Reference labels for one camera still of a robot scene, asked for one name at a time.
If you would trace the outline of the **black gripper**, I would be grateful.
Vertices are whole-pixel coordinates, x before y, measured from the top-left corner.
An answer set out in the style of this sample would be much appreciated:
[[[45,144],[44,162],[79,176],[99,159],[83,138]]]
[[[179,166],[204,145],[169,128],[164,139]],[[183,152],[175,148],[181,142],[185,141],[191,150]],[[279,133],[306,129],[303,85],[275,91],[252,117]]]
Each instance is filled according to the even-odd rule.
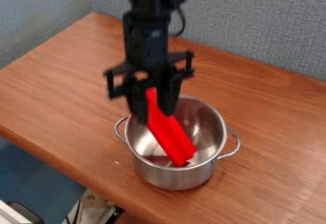
[[[193,52],[168,53],[168,17],[143,19],[128,12],[121,23],[124,60],[104,72],[108,96],[125,96],[131,113],[145,124],[145,90],[156,88],[157,107],[167,116],[172,115],[181,80],[193,76]]]

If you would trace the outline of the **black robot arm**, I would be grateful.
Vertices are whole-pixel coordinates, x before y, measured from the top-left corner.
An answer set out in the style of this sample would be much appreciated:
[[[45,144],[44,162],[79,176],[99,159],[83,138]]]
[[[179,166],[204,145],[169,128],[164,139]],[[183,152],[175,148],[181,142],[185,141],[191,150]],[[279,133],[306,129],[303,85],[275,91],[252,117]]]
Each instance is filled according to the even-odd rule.
[[[121,17],[124,61],[104,73],[108,96],[127,99],[131,113],[144,124],[149,120],[147,90],[156,89],[157,107],[175,112],[180,84],[193,75],[193,52],[168,52],[168,26],[184,0],[129,0]]]

